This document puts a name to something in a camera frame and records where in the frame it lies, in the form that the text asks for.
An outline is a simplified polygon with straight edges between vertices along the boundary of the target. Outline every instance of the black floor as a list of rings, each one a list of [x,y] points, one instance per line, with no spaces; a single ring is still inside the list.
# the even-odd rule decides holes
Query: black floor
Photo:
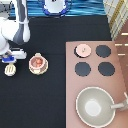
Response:
[[[28,53],[16,63],[13,77],[0,63],[0,128],[66,128],[66,41],[111,41],[107,16],[35,18],[31,39],[18,46]],[[41,53],[49,62],[40,76],[28,69],[29,59]]]

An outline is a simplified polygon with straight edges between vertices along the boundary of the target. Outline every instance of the burner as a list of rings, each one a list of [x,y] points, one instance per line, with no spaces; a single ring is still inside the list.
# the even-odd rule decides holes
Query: burner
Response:
[[[115,72],[114,66],[109,62],[100,63],[98,70],[103,76],[112,76]]]
[[[111,54],[111,49],[106,45],[99,45],[96,48],[96,54],[100,57],[108,57]]]
[[[79,76],[87,76],[89,75],[91,68],[86,62],[79,62],[75,66],[75,72]]]
[[[86,44],[80,44],[74,49],[74,54],[79,58],[85,58],[91,54],[91,48]]]

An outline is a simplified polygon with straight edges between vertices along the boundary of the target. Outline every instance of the bowl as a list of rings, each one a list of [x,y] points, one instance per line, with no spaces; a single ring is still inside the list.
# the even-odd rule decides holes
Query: bowl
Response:
[[[108,92],[99,87],[87,87],[77,96],[76,111],[87,125],[102,128],[109,125],[115,117],[112,104],[114,100]]]

